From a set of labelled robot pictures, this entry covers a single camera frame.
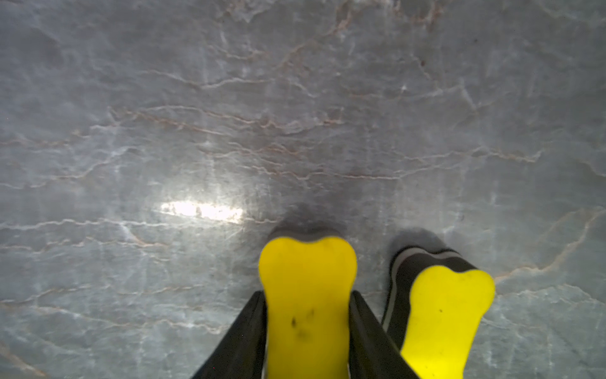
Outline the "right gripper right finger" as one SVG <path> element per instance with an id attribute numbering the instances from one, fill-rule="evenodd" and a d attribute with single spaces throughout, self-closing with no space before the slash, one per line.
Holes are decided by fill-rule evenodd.
<path id="1" fill-rule="evenodd" d="M 350 297 L 349 328 L 351 378 L 418 378 L 358 291 Z"/>

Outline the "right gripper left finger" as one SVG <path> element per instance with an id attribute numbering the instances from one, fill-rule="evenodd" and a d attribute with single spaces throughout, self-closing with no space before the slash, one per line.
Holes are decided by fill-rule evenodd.
<path id="1" fill-rule="evenodd" d="M 263 377 L 267 339 L 264 293 L 254 292 L 214 352 L 195 372 L 200 378 Z"/>

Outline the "yellow eraser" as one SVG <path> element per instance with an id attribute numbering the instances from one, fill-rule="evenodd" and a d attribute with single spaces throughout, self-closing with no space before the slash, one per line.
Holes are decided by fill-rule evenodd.
<path id="1" fill-rule="evenodd" d="M 494 279 L 459 253 L 407 246 L 393 257 L 382 326 L 420 378 L 461 378 Z"/>
<path id="2" fill-rule="evenodd" d="M 271 240 L 259 260 L 268 315 L 267 378 L 348 378 L 353 247 L 338 236 Z"/>

